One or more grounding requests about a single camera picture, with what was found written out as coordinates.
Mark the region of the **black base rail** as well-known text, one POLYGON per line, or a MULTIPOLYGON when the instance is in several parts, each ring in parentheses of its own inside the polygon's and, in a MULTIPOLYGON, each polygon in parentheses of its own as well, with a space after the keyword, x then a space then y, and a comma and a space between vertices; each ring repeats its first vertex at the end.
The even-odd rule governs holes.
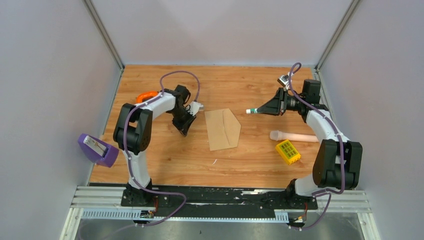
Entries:
POLYGON ((150 207, 157 217, 270 219, 276 210, 317 210, 312 197, 295 196, 292 189, 153 185, 154 193, 125 186, 122 207, 150 207))

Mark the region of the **orange curved toy track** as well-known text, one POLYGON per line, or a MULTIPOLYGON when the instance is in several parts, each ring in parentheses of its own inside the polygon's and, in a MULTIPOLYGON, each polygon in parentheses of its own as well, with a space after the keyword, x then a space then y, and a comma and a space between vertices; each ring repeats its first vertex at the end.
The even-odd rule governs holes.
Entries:
POLYGON ((158 91, 146 91, 143 92, 141 94, 139 94, 136 99, 135 99, 135 103, 136 104, 141 104, 149 99, 152 99, 154 97, 156 97, 158 95, 158 91))

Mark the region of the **yellow building block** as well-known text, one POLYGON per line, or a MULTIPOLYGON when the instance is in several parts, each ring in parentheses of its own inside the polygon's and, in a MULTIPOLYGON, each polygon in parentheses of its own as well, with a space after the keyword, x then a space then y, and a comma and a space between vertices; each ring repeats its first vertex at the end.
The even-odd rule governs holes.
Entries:
POLYGON ((291 165, 301 159, 301 154, 288 139, 278 143, 275 146, 275 150, 288 165, 291 165))

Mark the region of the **purple box with card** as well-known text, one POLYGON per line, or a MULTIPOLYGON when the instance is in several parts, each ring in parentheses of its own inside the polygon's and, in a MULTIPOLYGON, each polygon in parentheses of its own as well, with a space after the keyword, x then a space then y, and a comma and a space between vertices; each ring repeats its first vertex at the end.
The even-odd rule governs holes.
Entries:
POLYGON ((111 168, 120 150, 96 137, 82 133, 77 140, 85 156, 94 164, 111 168))

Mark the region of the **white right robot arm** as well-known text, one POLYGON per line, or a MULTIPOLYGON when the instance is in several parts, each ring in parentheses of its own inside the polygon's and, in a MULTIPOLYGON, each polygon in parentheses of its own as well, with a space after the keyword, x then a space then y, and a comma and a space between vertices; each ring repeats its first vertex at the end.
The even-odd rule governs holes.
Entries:
POLYGON ((321 83, 306 79, 301 93, 289 93, 291 84, 287 75, 278 79, 281 87, 275 96, 256 109, 256 113, 281 116, 286 111, 298 112, 313 130, 320 143, 312 173, 294 179, 287 187, 286 204, 298 209, 306 197, 318 197, 326 193, 341 194, 355 189, 359 183, 363 147, 351 141, 335 125, 325 104, 321 104, 321 83))

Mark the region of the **white green glue stick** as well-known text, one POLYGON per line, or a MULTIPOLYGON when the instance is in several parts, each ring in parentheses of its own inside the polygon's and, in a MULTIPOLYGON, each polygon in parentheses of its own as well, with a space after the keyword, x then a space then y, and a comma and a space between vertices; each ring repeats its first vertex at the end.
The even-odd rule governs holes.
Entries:
POLYGON ((249 108, 245 110, 246 114, 257 114, 258 113, 258 109, 257 108, 249 108))

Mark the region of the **tan paper envelope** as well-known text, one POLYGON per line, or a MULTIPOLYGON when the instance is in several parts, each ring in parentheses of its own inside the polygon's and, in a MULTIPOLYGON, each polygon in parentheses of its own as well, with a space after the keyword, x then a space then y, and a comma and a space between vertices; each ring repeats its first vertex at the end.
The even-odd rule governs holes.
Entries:
POLYGON ((229 108, 206 111, 204 115, 210 151, 238 147, 241 124, 229 108))

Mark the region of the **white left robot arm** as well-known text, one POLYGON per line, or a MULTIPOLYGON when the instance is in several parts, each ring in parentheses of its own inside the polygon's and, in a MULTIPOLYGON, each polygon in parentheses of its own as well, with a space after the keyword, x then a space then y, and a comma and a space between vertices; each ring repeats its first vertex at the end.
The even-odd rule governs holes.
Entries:
POLYGON ((128 167, 129 180, 125 190, 140 206, 149 206, 156 191, 148 173, 147 148, 151 142, 153 121, 162 114, 172 115, 172 125, 185 137, 203 109, 197 100, 187 103, 190 91, 182 85, 174 90, 163 89, 141 103, 125 103, 120 110, 113 140, 122 150, 128 167))

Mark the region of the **pink toy microphone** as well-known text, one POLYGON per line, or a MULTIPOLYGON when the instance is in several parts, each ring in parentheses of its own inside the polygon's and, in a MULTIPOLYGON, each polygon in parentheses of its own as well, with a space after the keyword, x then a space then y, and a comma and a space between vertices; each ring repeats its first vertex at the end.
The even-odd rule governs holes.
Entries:
POLYGON ((269 134, 269 138, 273 141, 295 141, 295 142, 308 142, 308 143, 318 143, 319 140, 315 135, 308 134, 298 134, 298 133, 289 133, 282 132, 279 130, 273 130, 269 134))

